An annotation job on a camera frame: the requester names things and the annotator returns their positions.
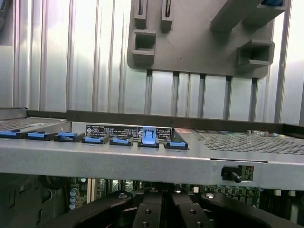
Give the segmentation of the green motherboard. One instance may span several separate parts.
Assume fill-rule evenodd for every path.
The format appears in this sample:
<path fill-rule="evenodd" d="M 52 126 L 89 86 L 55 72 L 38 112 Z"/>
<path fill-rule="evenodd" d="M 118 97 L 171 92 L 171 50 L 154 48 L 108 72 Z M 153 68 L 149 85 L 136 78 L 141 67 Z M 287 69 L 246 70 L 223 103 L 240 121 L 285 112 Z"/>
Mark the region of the green motherboard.
<path fill-rule="evenodd" d="M 87 183 L 87 178 L 72 178 L 68 197 L 68 210 L 74 210 L 87 203 Z M 117 190 L 131 192 L 153 185 L 155 183 L 142 181 L 95 179 L 95 199 L 102 198 Z M 254 187 L 224 185 L 193 186 L 179 184 L 178 186 L 189 188 L 194 193 L 204 191 L 223 193 L 230 198 L 289 220 L 297 220 L 300 217 L 304 217 L 304 191 L 266 190 Z"/>

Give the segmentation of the grey PC case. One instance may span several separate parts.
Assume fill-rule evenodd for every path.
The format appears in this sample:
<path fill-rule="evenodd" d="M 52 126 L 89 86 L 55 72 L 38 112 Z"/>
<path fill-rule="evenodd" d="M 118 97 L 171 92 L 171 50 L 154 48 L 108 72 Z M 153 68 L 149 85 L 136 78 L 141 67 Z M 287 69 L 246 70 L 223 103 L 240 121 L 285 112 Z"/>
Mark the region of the grey PC case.
<path fill-rule="evenodd" d="M 138 139 L 132 146 L 110 145 L 109 135 L 104 144 L 82 143 L 87 124 L 171 128 L 170 140 L 184 141 L 188 149 L 167 149 L 167 139 L 159 140 L 159 148 L 138 147 Z M 67 214 L 87 205 L 68 210 L 72 178 L 155 183 L 128 193 L 163 193 L 160 228 L 183 228 L 170 198 L 172 190 L 207 192 L 194 193 L 179 184 L 304 191 L 304 126 L 0 108 L 0 131 L 7 130 L 20 130 L 22 138 L 0 138 L 0 228 L 63 228 Z M 52 138 L 26 139 L 30 132 Z M 75 142 L 54 141 L 59 132 L 78 136 Z M 242 182 L 223 180 L 224 166 L 240 166 Z"/>

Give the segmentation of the white expansion slot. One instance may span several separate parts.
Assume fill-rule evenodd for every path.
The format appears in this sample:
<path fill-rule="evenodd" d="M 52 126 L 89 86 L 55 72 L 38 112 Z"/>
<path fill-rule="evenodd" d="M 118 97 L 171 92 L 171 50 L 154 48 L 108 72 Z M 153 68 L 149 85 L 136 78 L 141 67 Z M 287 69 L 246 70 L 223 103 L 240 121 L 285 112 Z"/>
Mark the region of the white expansion slot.
<path fill-rule="evenodd" d="M 87 183 L 87 204 L 95 200 L 95 179 L 89 178 Z"/>

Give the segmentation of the blue card retention clip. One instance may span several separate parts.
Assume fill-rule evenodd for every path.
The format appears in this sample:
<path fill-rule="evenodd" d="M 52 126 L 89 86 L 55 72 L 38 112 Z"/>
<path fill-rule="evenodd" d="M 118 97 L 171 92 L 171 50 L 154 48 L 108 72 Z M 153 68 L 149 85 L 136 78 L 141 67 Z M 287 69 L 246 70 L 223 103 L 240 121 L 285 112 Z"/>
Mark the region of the blue card retention clip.
<path fill-rule="evenodd" d="M 187 150 L 188 144 L 184 141 L 165 140 L 164 147 L 167 149 Z"/>
<path fill-rule="evenodd" d="M 45 133 L 45 132 L 30 132 L 30 133 L 26 134 L 25 138 L 29 139 L 29 140 L 46 140 L 46 141 L 49 141 L 52 138 L 52 134 Z"/>
<path fill-rule="evenodd" d="M 57 135 L 54 136 L 54 141 L 75 142 L 77 136 L 77 133 L 59 132 Z"/>
<path fill-rule="evenodd" d="M 22 138 L 22 134 L 20 130 L 0 131 L 0 138 L 20 139 Z"/>
<path fill-rule="evenodd" d="M 99 136 L 85 136 L 82 138 L 82 143 L 88 144 L 104 144 L 107 141 L 107 137 L 99 137 Z"/>
<path fill-rule="evenodd" d="M 110 145 L 119 145 L 119 146 L 132 146 L 134 142 L 133 137 L 119 137 L 114 136 L 110 140 Z"/>
<path fill-rule="evenodd" d="M 156 128 L 142 128 L 142 135 L 138 139 L 138 147 L 159 148 L 159 139 L 156 136 Z"/>

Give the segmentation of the black regulatory label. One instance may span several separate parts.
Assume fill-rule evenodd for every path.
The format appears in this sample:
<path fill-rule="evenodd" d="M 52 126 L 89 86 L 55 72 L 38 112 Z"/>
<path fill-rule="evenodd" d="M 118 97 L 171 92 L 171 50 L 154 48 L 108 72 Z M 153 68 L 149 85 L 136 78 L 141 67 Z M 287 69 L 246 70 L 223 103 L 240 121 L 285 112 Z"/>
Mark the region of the black regulatory label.
<path fill-rule="evenodd" d="M 156 136 L 160 141 L 165 139 L 170 140 L 172 137 L 171 128 L 155 127 Z M 133 137 L 138 139 L 142 136 L 143 126 L 136 125 L 106 125 L 106 124 L 87 124 L 86 134 L 94 136 L 119 136 L 119 137 Z"/>

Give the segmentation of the grey parts rack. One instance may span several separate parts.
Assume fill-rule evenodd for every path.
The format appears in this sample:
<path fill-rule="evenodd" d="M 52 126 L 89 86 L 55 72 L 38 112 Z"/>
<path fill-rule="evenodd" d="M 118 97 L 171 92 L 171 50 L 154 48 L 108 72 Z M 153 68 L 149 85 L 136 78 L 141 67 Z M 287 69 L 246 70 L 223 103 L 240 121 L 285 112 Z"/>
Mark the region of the grey parts rack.
<path fill-rule="evenodd" d="M 262 0 L 131 0 L 133 69 L 263 78 L 274 59 L 278 7 Z"/>

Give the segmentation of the hard disk with blue caddy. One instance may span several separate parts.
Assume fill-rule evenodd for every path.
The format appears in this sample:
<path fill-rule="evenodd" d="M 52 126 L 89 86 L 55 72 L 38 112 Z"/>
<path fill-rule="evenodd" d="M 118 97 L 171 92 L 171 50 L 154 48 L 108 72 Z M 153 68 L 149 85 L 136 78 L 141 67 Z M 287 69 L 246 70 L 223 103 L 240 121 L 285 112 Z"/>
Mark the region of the hard disk with blue caddy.
<path fill-rule="evenodd" d="M 283 5 L 283 0 L 262 0 L 261 5 L 278 7 Z"/>

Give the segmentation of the black intrusion switch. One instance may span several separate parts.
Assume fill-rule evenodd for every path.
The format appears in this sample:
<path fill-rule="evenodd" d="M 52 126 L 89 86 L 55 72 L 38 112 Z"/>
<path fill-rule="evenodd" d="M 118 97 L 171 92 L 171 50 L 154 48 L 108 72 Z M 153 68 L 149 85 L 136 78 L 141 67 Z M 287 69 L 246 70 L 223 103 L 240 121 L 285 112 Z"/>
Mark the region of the black intrusion switch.
<path fill-rule="evenodd" d="M 240 166 L 224 166 L 221 170 L 221 176 L 224 181 L 234 181 L 241 183 L 241 167 Z"/>

